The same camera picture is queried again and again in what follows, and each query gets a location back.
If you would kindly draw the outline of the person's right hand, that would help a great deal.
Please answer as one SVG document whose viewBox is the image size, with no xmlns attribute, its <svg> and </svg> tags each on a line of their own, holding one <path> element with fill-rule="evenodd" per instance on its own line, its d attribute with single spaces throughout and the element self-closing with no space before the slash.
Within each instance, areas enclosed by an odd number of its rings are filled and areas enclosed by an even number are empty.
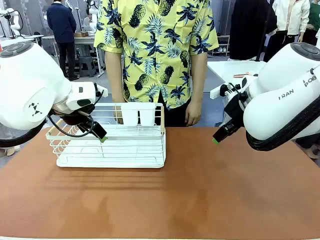
<svg viewBox="0 0 320 240">
<path fill-rule="evenodd" d="M 114 107 L 113 115 L 114 115 L 114 119 L 117 122 L 117 124 L 120 124 L 120 125 L 124 124 L 121 105 L 116 105 Z"/>
</svg>

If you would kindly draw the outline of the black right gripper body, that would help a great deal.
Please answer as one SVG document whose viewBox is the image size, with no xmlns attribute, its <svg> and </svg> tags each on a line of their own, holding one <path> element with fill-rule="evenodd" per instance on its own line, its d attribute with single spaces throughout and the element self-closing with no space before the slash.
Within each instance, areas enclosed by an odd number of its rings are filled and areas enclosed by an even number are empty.
<svg viewBox="0 0 320 240">
<path fill-rule="evenodd" d="M 227 131 L 237 131 L 239 128 L 244 127 L 243 116 L 246 100 L 247 93 L 237 93 L 224 108 L 224 111 L 230 117 L 224 127 Z"/>
</svg>

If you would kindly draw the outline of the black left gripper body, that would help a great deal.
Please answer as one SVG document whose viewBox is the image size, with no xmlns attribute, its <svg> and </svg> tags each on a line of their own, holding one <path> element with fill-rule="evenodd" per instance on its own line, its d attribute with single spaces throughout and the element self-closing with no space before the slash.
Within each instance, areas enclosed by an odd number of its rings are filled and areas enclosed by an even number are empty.
<svg viewBox="0 0 320 240">
<path fill-rule="evenodd" d="M 83 124 L 91 127 L 93 121 L 91 120 L 90 115 L 94 109 L 94 104 L 89 104 L 73 111 L 72 113 L 62 113 L 61 111 L 53 109 L 53 114 L 63 119 L 63 121 L 68 125 L 76 126 Z"/>
</svg>

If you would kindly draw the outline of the person's left hand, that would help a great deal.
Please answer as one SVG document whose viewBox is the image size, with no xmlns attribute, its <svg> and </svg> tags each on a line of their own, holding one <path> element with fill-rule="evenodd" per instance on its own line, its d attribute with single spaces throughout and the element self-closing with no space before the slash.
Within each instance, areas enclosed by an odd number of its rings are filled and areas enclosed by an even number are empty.
<svg viewBox="0 0 320 240">
<path fill-rule="evenodd" d="M 196 125 L 201 118 L 202 103 L 199 100 L 191 100 L 185 111 L 185 124 L 187 127 Z"/>
</svg>

